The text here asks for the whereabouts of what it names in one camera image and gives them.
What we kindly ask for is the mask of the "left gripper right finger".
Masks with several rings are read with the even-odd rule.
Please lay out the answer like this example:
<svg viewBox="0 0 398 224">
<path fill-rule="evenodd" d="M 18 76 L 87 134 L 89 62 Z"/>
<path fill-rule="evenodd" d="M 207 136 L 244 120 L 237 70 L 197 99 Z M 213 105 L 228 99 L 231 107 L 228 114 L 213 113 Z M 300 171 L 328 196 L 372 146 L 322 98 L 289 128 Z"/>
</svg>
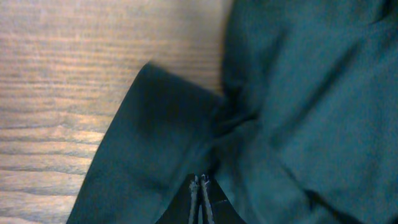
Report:
<svg viewBox="0 0 398 224">
<path fill-rule="evenodd" d="M 203 174 L 200 187 L 203 224 L 246 224 L 215 179 Z"/>
</svg>

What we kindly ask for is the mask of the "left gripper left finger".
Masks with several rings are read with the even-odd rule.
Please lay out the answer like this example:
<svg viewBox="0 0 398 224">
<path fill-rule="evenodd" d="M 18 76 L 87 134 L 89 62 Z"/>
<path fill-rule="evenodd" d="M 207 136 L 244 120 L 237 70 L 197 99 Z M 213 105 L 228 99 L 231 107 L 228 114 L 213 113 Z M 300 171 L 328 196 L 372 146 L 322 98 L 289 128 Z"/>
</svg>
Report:
<svg viewBox="0 0 398 224">
<path fill-rule="evenodd" d="M 199 178 L 188 174 L 155 224 L 198 224 Z"/>
</svg>

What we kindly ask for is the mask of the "black t-shirt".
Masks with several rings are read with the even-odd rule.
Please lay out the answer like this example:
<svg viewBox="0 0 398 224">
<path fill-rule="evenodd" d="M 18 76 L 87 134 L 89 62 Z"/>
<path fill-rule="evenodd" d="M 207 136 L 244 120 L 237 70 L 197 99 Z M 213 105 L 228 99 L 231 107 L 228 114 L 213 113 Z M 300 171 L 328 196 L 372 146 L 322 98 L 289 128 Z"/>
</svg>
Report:
<svg viewBox="0 0 398 224">
<path fill-rule="evenodd" d="M 235 1 L 217 96 L 145 64 L 68 223 L 156 223 L 188 174 L 246 223 L 397 222 L 397 2 Z"/>
</svg>

